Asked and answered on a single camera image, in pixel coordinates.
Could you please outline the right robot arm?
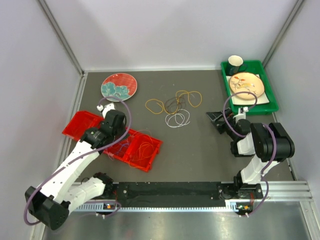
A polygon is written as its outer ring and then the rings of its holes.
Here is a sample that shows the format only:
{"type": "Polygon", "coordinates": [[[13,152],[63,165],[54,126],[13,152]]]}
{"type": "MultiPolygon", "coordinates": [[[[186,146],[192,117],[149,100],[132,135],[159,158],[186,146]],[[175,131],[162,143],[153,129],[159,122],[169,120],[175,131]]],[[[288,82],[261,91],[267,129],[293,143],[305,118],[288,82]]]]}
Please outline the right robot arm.
{"type": "Polygon", "coordinates": [[[231,109],[207,112],[211,124],[219,134],[231,139],[230,151],[237,157],[251,157],[249,164],[240,170],[232,183],[218,186],[220,198],[262,199],[261,182],[264,176],[279,163],[295,153],[295,145],[281,123],[251,123],[245,112],[235,115],[231,109]]]}

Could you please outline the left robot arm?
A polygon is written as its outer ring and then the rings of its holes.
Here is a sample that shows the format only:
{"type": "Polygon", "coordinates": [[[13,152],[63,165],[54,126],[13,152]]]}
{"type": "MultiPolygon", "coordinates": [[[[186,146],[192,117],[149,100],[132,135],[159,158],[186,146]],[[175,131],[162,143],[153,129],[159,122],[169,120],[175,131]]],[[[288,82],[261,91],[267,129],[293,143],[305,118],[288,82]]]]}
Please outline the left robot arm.
{"type": "Polygon", "coordinates": [[[24,222],[31,226],[28,215],[51,230],[57,230],[68,216],[87,201],[101,196],[109,198],[114,191],[111,183],[91,177],[82,186],[72,188],[85,168],[105,149],[120,142],[129,132],[132,115],[110,109],[98,127],[86,129],[71,154],[38,187],[30,186],[25,192],[24,222]]]}

